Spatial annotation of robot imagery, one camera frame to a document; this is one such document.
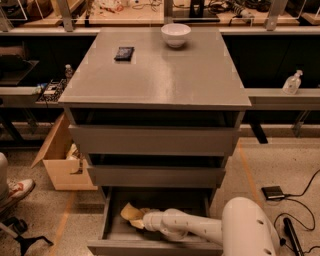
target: speckled floor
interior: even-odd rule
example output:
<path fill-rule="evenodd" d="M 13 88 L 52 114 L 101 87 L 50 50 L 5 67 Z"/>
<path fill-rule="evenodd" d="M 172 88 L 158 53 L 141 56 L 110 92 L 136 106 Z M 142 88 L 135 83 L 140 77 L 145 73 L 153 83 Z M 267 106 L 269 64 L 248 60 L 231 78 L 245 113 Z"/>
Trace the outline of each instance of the speckled floor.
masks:
<path fill-rule="evenodd" d="M 268 144 L 259 144 L 250 129 L 243 129 L 242 137 L 227 164 L 226 177 L 218 190 L 211 216 L 221 218 L 226 202 L 236 196 L 244 196 L 257 202 L 273 222 L 283 212 L 298 218 L 312 227 L 312 218 L 300 204 L 292 201 L 266 202 L 261 187 L 280 185 L 284 193 L 299 194 L 307 186 L 312 175 L 320 169 L 319 127 L 304 128 L 300 138 L 292 136 L 288 128 L 268 130 Z M 38 241 L 28 250 L 27 256 L 88 256 L 87 240 L 96 239 L 101 232 L 103 202 L 98 191 L 55 191 L 42 163 L 31 169 L 37 151 L 11 151 L 8 176 L 21 180 L 33 178 L 36 187 L 25 199 L 13 207 L 8 216 L 16 216 L 29 226 L 24 237 L 45 235 L 54 242 L 49 247 Z M 320 207 L 318 204 L 320 174 L 316 176 L 303 197 L 295 198 L 305 203 L 317 221 L 314 231 L 306 231 L 292 219 L 302 249 L 309 250 L 320 245 Z M 284 236 L 283 222 L 276 223 L 280 236 Z M 319 255 L 320 249 L 308 255 Z M 4 232 L 0 232 L 0 255 L 18 256 L 19 244 Z M 280 255 L 293 256 L 286 246 Z"/>

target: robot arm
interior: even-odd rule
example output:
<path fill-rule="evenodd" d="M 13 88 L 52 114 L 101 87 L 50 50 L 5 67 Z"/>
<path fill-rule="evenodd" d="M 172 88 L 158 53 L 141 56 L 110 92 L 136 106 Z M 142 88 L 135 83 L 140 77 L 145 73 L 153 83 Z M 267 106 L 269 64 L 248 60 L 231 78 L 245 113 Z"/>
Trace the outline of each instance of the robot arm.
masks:
<path fill-rule="evenodd" d="M 125 208 L 121 215 L 130 220 L 133 215 L 125 214 Z M 177 209 L 151 210 L 143 214 L 135 210 L 135 219 L 131 220 L 135 224 L 138 221 L 139 228 L 160 231 L 169 240 L 182 239 L 191 232 L 222 245 L 224 256 L 275 256 L 280 249 L 277 232 L 270 220 L 256 203 L 247 198 L 230 200 L 223 209 L 222 220 L 189 215 Z"/>

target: white spray bottle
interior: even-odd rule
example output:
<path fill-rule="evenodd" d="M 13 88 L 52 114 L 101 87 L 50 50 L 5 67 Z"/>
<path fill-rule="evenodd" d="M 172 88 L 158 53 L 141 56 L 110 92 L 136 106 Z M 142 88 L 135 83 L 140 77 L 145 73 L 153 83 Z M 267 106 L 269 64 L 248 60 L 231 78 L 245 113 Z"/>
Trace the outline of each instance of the white spray bottle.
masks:
<path fill-rule="evenodd" d="M 282 90 L 286 94 L 296 94 L 299 86 L 301 84 L 300 76 L 302 75 L 302 70 L 297 70 L 293 76 L 289 76 L 286 82 L 284 83 Z"/>

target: person's leg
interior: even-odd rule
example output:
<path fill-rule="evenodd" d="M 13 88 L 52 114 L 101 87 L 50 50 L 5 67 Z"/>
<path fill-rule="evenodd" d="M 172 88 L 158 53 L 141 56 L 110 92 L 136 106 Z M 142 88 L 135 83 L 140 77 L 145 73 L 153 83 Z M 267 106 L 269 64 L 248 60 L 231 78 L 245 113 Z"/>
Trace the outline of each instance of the person's leg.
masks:
<path fill-rule="evenodd" d="M 9 186 L 7 183 L 8 160 L 6 156 L 0 152 L 0 205 L 8 198 Z"/>
<path fill-rule="evenodd" d="M 8 161 L 4 154 L 0 153 L 0 217 L 7 210 L 25 198 L 34 188 L 35 183 L 32 179 L 26 179 L 17 183 L 7 181 Z"/>

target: cardboard box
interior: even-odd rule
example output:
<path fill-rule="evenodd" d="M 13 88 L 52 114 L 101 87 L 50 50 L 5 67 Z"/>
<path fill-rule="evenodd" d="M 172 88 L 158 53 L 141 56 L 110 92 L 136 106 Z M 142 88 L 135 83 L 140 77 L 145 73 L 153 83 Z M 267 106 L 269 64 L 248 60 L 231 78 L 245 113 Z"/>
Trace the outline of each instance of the cardboard box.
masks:
<path fill-rule="evenodd" d="M 46 137 L 31 168 L 42 160 L 56 190 L 96 190 L 87 171 L 87 161 L 67 160 L 72 145 L 68 130 L 70 123 L 65 114 L 59 116 Z"/>

